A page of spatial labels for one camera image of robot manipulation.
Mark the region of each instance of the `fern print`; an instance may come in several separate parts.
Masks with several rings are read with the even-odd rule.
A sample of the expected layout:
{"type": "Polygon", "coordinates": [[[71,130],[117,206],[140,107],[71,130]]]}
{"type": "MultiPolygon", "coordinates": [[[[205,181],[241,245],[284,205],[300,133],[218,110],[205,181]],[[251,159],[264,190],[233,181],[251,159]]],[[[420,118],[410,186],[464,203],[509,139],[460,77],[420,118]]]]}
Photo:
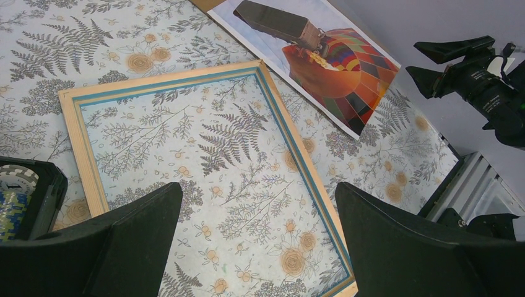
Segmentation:
{"type": "Polygon", "coordinates": [[[202,125],[204,129],[216,134],[214,136],[200,134],[202,139],[212,144],[211,146],[198,145],[208,154],[201,157],[204,160],[204,163],[201,163],[204,176],[221,168],[227,169],[226,163],[234,165],[234,160],[242,163],[241,151],[247,159],[251,160],[250,147],[259,152],[257,144],[259,131],[266,131],[262,124],[268,120],[255,112],[251,106],[248,107],[249,111],[246,111],[237,104],[233,105],[237,107],[238,114],[216,114],[230,124],[202,125]]]}
{"type": "Polygon", "coordinates": [[[419,165],[419,169],[414,172],[414,176],[410,178],[410,183],[419,185],[422,182],[421,179],[425,181],[430,181],[432,174],[436,173],[437,169],[438,163],[436,162],[436,160],[423,161],[423,163],[419,165]]]}
{"type": "Polygon", "coordinates": [[[187,46],[180,51],[182,56],[177,59],[177,62],[183,63],[187,69],[195,69],[199,63],[206,67],[230,64],[232,54],[249,55],[246,49],[236,43],[226,46],[213,42],[208,37],[195,36],[190,45],[191,47],[187,46]]]}
{"type": "Polygon", "coordinates": [[[158,297],[195,297],[192,287],[201,288],[202,283],[197,276],[190,277],[176,262],[174,264],[176,277],[172,277],[169,273],[164,272],[158,297]]]}
{"type": "Polygon", "coordinates": [[[204,14],[190,16],[187,20],[179,20],[177,24],[168,27],[169,31],[183,33],[186,30],[200,31],[204,26],[213,24],[213,20],[204,14]]]}
{"type": "Polygon", "coordinates": [[[61,79],[45,79],[37,82],[37,87],[29,90],[29,96],[20,99],[27,104],[22,112],[28,116],[44,116],[46,114],[61,114],[62,108],[58,100],[58,91],[74,88],[75,82],[61,79]]]}
{"type": "Polygon", "coordinates": [[[407,129],[410,123],[408,97],[397,89],[393,91],[390,88],[388,92],[375,111],[380,122],[379,129],[382,137],[401,132],[407,129]]]}
{"type": "Polygon", "coordinates": [[[151,103],[153,103],[153,106],[157,106],[165,102],[173,102],[179,96],[189,95],[193,92],[197,92],[197,90],[199,90],[199,86],[194,85],[192,87],[184,87],[184,88],[178,88],[176,90],[171,90],[171,91],[158,92],[155,94],[155,97],[151,101],[151,103]]]}
{"type": "Polygon", "coordinates": [[[45,71],[56,76],[56,69],[67,75],[68,61],[78,73],[80,73],[80,62],[82,60],[90,66],[95,64],[93,60],[95,51],[102,45],[109,47],[105,39],[113,39],[113,37],[109,32],[102,30],[93,20],[91,20],[91,27],[88,27],[79,19],[71,18],[75,20],[78,28],[44,24],[46,27],[57,30],[61,35],[23,32],[24,36],[36,43],[16,41],[28,52],[11,51],[15,57],[22,60],[22,62],[11,62],[16,67],[10,69],[12,72],[11,81],[16,82],[25,77],[30,79],[35,76],[46,77],[45,71]]]}
{"type": "Polygon", "coordinates": [[[111,9],[122,9],[124,7],[131,7],[133,2],[131,0],[101,0],[99,2],[91,2],[85,5],[82,10],[84,14],[94,14],[95,12],[108,12],[111,9]]]}

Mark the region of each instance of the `hot air balloon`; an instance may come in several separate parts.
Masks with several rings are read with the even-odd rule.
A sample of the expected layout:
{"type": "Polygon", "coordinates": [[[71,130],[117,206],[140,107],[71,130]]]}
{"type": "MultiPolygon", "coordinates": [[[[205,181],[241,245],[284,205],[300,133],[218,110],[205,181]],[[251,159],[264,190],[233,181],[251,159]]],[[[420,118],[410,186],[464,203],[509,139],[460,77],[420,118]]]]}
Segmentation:
{"type": "Polygon", "coordinates": [[[399,68],[352,28],[322,31],[307,18],[242,1],[233,12],[282,48],[290,77],[347,127],[361,134],[399,68]]]}
{"type": "Polygon", "coordinates": [[[282,49],[290,77],[360,134],[399,68],[352,28],[327,31],[321,43],[324,58],[298,45],[282,49]]]}

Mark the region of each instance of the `camera lens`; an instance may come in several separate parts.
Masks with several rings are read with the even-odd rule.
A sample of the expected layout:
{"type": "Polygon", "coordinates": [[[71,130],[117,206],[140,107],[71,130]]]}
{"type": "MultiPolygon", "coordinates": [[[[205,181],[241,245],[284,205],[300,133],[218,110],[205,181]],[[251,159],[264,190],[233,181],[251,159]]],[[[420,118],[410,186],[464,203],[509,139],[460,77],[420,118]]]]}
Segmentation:
{"type": "Polygon", "coordinates": [[[487,119],[513,96],[499,77],[479,66],[467,67],[453,81],[453,89],[487,119]]]}

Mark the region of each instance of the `black equipment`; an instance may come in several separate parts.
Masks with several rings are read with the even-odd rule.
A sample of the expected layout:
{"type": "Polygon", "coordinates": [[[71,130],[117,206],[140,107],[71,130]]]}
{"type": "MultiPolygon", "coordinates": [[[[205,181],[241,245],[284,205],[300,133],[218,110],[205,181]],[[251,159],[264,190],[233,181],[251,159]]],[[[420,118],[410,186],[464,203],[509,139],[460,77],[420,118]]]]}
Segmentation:
{"type": "Polygon", "coordinates": [[[525,61],[505,74],[507,59],[516,46],[508,43],[501,55],[496,55],[494,42],[490,36],[445,43],[417,42],[414,47],[436,64],[464,59],[448,65],[444,72],[414,66],[407,67],[407,71],[425,98],[458,93],[487,118],[483,130],[493,129],[501,143],[525,150],[525,61]],[[497,57],[503,59],[501,78],[487,70],[497,57]]]}
{"type": "Polygon", "coordinates": [[[0,244],[0,295],[157,296],[182,203],[178,183],[78,225],[0,244]]]}
{"type": "Polygon", "coordinates": [[[449,228],[349,183],[336,202],[359,297],[522,296],[525,243],[449,228]]]}

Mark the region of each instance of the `gray fern leaf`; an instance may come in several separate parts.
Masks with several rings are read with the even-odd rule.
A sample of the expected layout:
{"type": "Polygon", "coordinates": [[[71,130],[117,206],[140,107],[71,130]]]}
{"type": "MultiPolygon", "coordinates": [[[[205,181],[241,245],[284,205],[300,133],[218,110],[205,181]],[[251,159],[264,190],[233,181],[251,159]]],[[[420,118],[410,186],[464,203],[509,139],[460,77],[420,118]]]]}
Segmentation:
{"type": "Polygon", "coordinates": [[[410,123],[409,102],[408,97],[399,90],[388,90],[376,109],[377,119],[380,122],[378,127],[382,137],[408,128],[410,123]]]}
{"type": "Polygon", "coordinates": [[[177,276],[172,277],[169,273],[164,272],[158,297],[195,297],[192,287],[200,288],[202,287],[202,283],[197,276],[190,277],[176,262],[174,262],[174,264],[177,270],[177,276]]]}
{"type": "Polygon", "coordinates": [[[94,14],[95,12],[108,12],[110,9],[122,9],[133,5],[131,0],[101,0],[85,5],[82,10],[84,14],[94,14]]]}
{"type": "Polygon", "coordinates": [[[60,35],[23,32],[24,36],[36,43],[16,41],[27,52],[11,51],[15,57],[22,60],[22,62],[11,62],[16,67],[10,69],[11,81],[16,82],[25,77],[31,79],[35,76],[46,77],[45,71],[56,76],[55,68],[67,74],[68,61],[78,73],[80,73],[81,60],[90,66],[95,64],[93,60],[95,51],[102,45],[108,47],[105,39],[113,39],[113,37],[93,20],[91,20],[91,27],[88,27],[79,19],[71,18],[75,20],[78,28],[44,24],[58,31],[60,35]]]}
{"type": "Polygon", "coordinates": [[[257,144],[259,131],[266,131],[263,122],[268,120],[249,106],[249,112],[246,112],[240,106],[234,104],[239,110],[239,114],[216,114],[230,122],[230,124],[203,124],[203,128],[215,134],[214,136],[203,135],[201,138],[209,142],[212,146],[199,144],[198,146],[208,154],[202,156],[204,163],[204,176],[218,171],[221,168],[227,169],[226,162],[234,165],[233,160],[241,162],[243,153],[247,159],[251,160],[249,148],[256,152],[259,151],[257,144]]]}

